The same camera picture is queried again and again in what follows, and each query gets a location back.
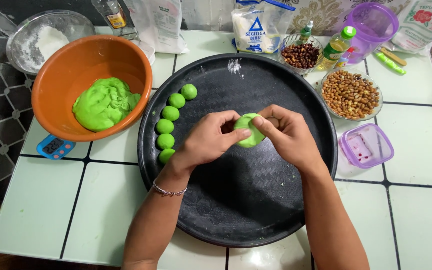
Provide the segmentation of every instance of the wooden handle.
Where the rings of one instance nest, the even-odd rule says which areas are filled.
[[[400,66],[405,66],[408,64],[408,63],[406,63],[405,60],[399,58],[394,53],[388,51],[385,47],[381,47],[381,49],[379,51],[381,51],[385,56],[387,56],[388,58],[390,58],[391,60],[393,60],[394,62],[396,62]]]

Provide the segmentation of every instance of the digital kitchen scale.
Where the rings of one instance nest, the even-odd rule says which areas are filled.
[[[36,150],[50,160],[60,160],[73,150],[75,145],[75,142],[63,140],[50,134],[37,145]]]

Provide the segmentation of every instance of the silver bracelet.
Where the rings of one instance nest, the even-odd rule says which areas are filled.
[[[178,191],[178,192],[171,192],[171,191],[166,191],[166,190],[164,190],[164,189],[161,189],[159,186],[156,185],[156,180],[154,180],[154,181],[153,181],[153,188],[154,188],[157,192],[162,193],[164,196],[173,196],[173,195],[181,195],[181,194],[183,194],[184,192],[186,192],[186,189],[188,189],[188,185],[186,185],[186,188],[183,189],[183,190],[181,190],[181,191]]]

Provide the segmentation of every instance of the rose brand logo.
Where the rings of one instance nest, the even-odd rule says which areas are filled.
[[[428,27],[429,21],[431,21],[432,13],[429,11],[424,11],[423,9],[418,10],[417,12],[414,12],[414,10],[412,10],[409,13],[409,16],[411,16],[411,18],[409,19],[410,22],[417,21],[424,24],[425,27]]]

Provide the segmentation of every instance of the green dough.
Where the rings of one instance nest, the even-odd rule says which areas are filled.
[[[177,109],[184,106],[186,100],[182,94],[171,94],[167,100],[169,104]]]
[[[163,109],[163,118],[170,120],[170,121],[176,121],[180,117],[180,111],[173,107],[173,106],[166,106]]]
[[[174,124],[168,119],[159,119],[156,123],[156,130],[160,134],[171,133],[174,130]]]
[[[129,85],[118,78],[99,79],[76,99],[72,112],[81,126],[99,132],[123,120],[140,98],[141,94],[132,94]]]
[[[196,90],[196,87],[194,85],[188,83],[181,88],[181,94],[184,96],[185,99],[190,101],[196,97],[198,91]]]
[[[251,136],[249,136],[249,138],[247,139],[237,142],[237,145],[244,148],[249,148],[256,146],[265,138],[265,136],[253,125],[253,122],[251,122],[251,120],[256,116],[261,115],[257,113],[247,113],[237,119],[234,123],[233,129],[249,128],[249,130],[251,131]]]
[[[176,151],[171,148],[164,149],[163,151],[161,151],[161,153],[159,153],[159,161],[163,164],[166,164],[170,157],[174,154],[174,152]]]
[[[156,139],[156,143],[163,150],[170,149],[174,145],[174,137],[168,133],[161,134]]]

